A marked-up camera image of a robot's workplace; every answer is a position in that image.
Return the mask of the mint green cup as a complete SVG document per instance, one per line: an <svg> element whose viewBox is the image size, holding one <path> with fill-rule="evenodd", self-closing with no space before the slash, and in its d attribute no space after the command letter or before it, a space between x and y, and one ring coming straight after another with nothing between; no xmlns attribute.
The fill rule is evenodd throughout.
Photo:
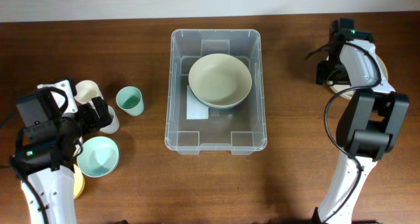
<svg viewBox="0 0 420 224"><path fill-rule="evenodd" d="M131 116L139 116L144 111L141 91L134 86L120 89L115 98L116 104Z"/></svg>

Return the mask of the dark blue bowl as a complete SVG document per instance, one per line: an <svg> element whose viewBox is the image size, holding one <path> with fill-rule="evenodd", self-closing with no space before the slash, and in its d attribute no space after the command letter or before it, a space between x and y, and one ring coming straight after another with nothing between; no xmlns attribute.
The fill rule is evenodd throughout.
<svg viewBox="0 0 420 224"><path fill-rule="evenodd" d="M235 102L234 104L229 104L229 105L216 105L216 104L211 104L209 102L205 102L203 99L200 99L199 97L195 96L196 99L198 99L201 103L203 103L204 105L208 106L209 108L216 108L216 109L221 109L221 110L228 110L231 108L235 108L236 106L240 105L241 103L244 102L245 99Z"/></svg>

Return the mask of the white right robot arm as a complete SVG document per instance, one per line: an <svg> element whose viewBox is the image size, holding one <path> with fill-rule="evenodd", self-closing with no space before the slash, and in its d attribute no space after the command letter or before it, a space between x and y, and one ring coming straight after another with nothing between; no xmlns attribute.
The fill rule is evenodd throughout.
<svg viewBox="0 0 420 224"><path fill-rule="evenodd" d="M386 80L375 54L373 36L353 27L331 27L329 41L319 48L328 59L318 64L318 85L345 85L324 109L324 127L339 159L329 190L314 210L312 223L351 223L362 187L399 136L410 104ZM331 134L328 113L335 99L351 91L352 98Z"/></svg>

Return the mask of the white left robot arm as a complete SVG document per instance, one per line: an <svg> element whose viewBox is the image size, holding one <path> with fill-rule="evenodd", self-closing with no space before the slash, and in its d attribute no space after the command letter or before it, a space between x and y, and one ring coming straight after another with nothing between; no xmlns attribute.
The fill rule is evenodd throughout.
<svg viewBox="0 0 420 224"><path fill-rule="evenodd" d="M35 99L18 105L26 126L18 131L9 158L21 182L32 223L76 223L74 158L83 152L80 138L111 124L101 97L63 113L54 101Z"/></svg>

